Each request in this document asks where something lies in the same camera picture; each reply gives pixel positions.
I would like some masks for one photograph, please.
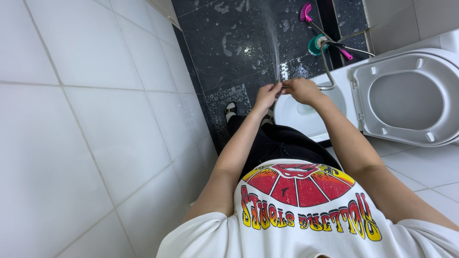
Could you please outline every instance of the water stream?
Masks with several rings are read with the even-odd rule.
[[[269,0],[260,0],[260,8],[263,16],[266,33],[268,34],[269,50],[273,60],[274,77],[276,83],[280,81],[279,43],[277,41],[276,26]]]

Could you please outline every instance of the toilet bowl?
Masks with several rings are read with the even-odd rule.
[[[448,45],[459,46],[459,32],[450,34]],[[332,71],[336,88],[323,93],[365,135],[424,147],[459,140],[459,53],[418,45]],[[311,80],[330,83],[325,74]],[[329,139],[318,113],[290,95],[278,99],[274,118],[316,142]]]

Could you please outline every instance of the bathroom floor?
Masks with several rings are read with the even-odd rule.
[[[172,0],[179,24],[176,29],[196,93],[219,152],[229,140],[224,108],[236,101],[238,113],[247,114],[258,88],[274,83],[274,69],[264,29],[261,1],[268,0]],[[299,20],[301,0],[271,1],[270,8],[279,41],[281,80],[311,78],[324,73],[320,56],[308,52],[308,42],[319,32]],[[311,18],[335,40],[368,27],[361,0],[310,0]],[[344,41],[368,50],[365,34]],[[368,58],[350,52],[344,60],[338,49],[326,53],[330,69]]]

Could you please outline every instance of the hand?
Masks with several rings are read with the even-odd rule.
[[[282,94],[290,94],[297,102],[301,104],[314,106],[317,101],[322,99],[325,94],[323,94],[317,84],[309,79],[296,78],[286,80],[282,83],[285,86],[290,86],[290,88],[283,89]]]
[[[276,86],[274,84],[268,84],[261,87],[258,90],[257,101],[252,110],[260,111],[263,115],[266,115],[269,107],[277,100],[276,94],[280,92],[281,88],[281,83],[278,83]]]

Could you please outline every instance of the black pants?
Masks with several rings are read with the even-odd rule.
[[[228,132],[231,136],[245,118],[234,115],[229,119]],[[240,179],[261,163],[277,158],[301,159],[341,169],[324,147],[301,132],[288,126],[265,123],[255,136]]]

